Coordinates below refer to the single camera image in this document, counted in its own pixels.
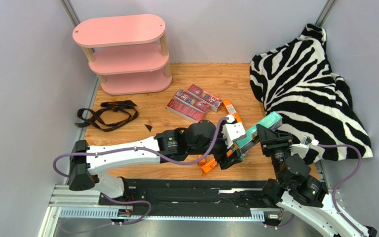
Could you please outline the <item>teal silver toothpaste box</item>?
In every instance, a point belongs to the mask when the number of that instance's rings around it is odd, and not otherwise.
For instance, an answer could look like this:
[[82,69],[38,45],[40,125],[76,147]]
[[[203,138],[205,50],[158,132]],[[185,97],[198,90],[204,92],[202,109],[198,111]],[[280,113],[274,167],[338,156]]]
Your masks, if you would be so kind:
[[282,120],[283,118],[280,114],[277,112],[271,112],[247,129],[245,135],[234,142],[234,148],[241,154],[246,154],[251,148],[260,142],[261,131],[275,131],[282,125]]

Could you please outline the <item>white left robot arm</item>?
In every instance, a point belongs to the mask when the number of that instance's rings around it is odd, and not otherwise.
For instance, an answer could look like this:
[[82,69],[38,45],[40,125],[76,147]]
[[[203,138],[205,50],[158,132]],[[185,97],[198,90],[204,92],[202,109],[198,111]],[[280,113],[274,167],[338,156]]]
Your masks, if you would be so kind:
[[70,155],[68,187],[76,192],[96,190],[110,198],[126,196],[125,179],[108,174],[108,170],[164,161],[184,163],[189,155],[219,158],[244,136],[242,123],[227,119],[218,125],[201,120],[188,128],[166,130],[140,141],[112,146],[90,146],[86,140],[79,140]]

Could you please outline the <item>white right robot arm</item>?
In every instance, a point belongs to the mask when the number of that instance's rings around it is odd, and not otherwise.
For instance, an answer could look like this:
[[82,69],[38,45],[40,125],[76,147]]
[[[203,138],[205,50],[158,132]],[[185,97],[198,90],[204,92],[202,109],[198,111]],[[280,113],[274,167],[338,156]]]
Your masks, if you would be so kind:
[[375,237],[375,228],[360,224],[335,199],[335,193],[310,175],[302,156],[319,142],[304,136],[293,144],[293,136],[257,125],[256,140],[270,157],[276,179],[268,179],[261,191],[262,201],[278,206],[300,218],[324,237]]

